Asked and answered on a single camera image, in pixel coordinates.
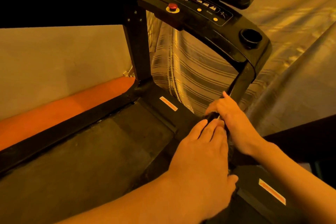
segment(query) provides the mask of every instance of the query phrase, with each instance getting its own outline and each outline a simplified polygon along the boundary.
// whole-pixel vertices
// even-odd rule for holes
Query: hand
[[[228,176],[224,122],[213,120],[204,128],[206,124],[207,120],[200,121],[181,141],[166,173],[178,184],[176,197],[187,198],[183,207],[200,214],[200,221],[229,205],[238,180],[236,175]]]
[[[264,139],[254,129],[237,103],[226,92],[223,92],[223,96],[224,98],[212,102],[205,111],[205,114],[218,112],[225,121],[237,149],[243,154],[254,155],[255,148]]]

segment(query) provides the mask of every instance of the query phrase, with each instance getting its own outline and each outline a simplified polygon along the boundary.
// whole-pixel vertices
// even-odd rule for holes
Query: person's left hand
[[[184,207],[194,208],[202,220],[229,205],[238,180],[228,176],[224,122],[212,120],[204,128],[206,124],[207,120],[200,121],[181,141],[167,172],[178,184],[176,197],[184,198]]]

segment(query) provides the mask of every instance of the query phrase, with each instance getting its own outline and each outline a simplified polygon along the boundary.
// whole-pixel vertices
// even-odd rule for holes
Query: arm
[[[305,170],[278,146],[264,140],[238,105],[226,94],[206,111],[219,112],[238,150],[255,158],[292,193],[313,223],[336,223],[336,190]]]
[[[198,224],[219,213],[238,178],[228,176],[224,123],[206,124],[200,121],[181,141],[169,170],[158,179],[60,224]]]

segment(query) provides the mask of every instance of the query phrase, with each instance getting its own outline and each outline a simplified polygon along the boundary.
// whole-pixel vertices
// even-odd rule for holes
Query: forearm
[[[252,157],[287,187],[310,220],[336,223],[336,190],[265,140],[256,146]]]
[[[178,195],[178,188],[165,174],[127,195],[67,219],[60,224],[111,223],[190,223],[202,219],[192,209],[187,198]]]

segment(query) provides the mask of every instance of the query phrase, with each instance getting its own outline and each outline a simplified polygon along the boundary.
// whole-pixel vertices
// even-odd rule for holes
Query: person's left arm
[[[238,178],[228,176],[222,121],[200,121],[183,139],[169,170],[125,196],[60,224],[198,224],[227,207]]]

